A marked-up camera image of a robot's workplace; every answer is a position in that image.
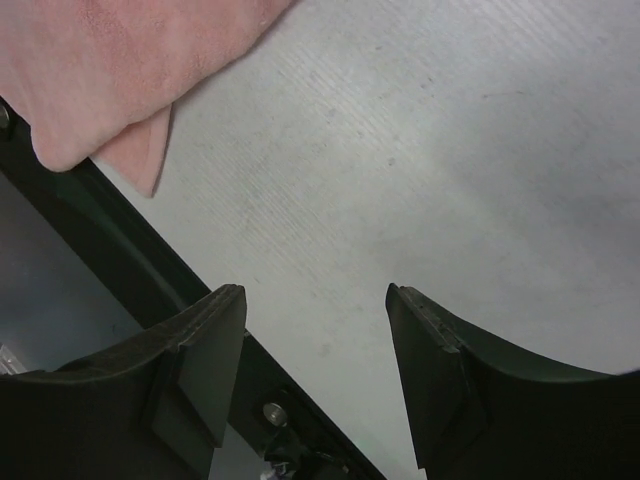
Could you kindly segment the pink towel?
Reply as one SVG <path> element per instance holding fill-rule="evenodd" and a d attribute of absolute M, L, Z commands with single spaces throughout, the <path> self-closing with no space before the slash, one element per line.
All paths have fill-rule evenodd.
<path fill-rule="evenodd" d="M 171 108 L 238 59 L 284 1 L 5 1 L 1 95 L 29 124 L 37 159 L 88 157 L 140 194 L 160 178 Z"/>

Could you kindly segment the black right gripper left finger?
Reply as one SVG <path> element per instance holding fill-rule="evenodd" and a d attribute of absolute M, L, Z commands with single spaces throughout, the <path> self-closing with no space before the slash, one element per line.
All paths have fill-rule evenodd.
<path fill-rule="evenodd" d="M 205 479 L 222 444 L 247 314 L 225 285 L 54 371 L 1 379 L 5 479 Z"/>

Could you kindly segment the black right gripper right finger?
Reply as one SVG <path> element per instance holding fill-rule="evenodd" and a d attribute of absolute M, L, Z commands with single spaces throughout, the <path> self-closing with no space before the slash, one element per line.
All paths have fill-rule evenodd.
<path fill-rule="evenodd" d="M 418 290 L 385 300 L 418 467 L 430 479 L 635 479 L 639 375 L 571 366 Z"/>

